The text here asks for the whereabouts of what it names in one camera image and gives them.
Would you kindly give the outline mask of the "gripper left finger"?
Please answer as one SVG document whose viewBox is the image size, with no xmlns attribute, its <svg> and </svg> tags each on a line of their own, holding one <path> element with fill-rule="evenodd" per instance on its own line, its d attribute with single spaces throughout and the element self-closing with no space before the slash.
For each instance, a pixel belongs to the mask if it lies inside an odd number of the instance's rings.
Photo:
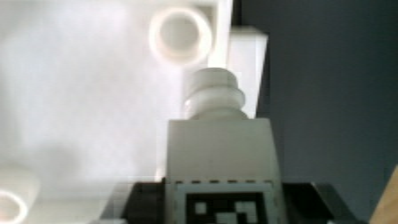
<svg viewBox="0 0 398 224">
<path fill-rule="evenodd" d="M 165 186 L 162 182 L 133 185 L 121 217 L 128 224 L 163 224 Z"/>
</svg>

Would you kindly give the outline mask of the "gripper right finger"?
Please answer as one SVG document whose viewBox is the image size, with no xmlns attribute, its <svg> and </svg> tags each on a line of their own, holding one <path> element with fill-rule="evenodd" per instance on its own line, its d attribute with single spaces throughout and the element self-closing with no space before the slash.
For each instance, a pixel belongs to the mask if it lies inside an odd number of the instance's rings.
<svg viewBox="0 0 398 224">
<path fill-rule="evenodd" d="M 289 224 L 368 224 L 329 183 L 282 183 Z"/>
</svg>

